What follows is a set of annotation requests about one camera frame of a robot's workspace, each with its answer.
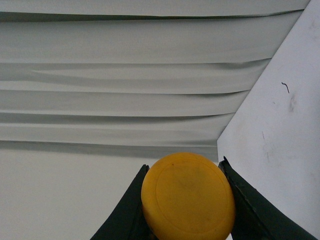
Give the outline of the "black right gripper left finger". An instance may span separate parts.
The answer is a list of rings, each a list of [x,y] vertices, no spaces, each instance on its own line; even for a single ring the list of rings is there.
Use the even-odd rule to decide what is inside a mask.
[[[144,164],[128,189],[92,240],[150,240],[151,230],[145,220],[141,190],[149,170]]]

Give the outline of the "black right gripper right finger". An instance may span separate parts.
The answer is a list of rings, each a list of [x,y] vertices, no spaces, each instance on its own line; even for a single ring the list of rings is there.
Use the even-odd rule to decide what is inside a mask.
[[[315,240],[312,234],[288,218],[230,165],[218,164],[227,178],[235,202],[234,240]]]

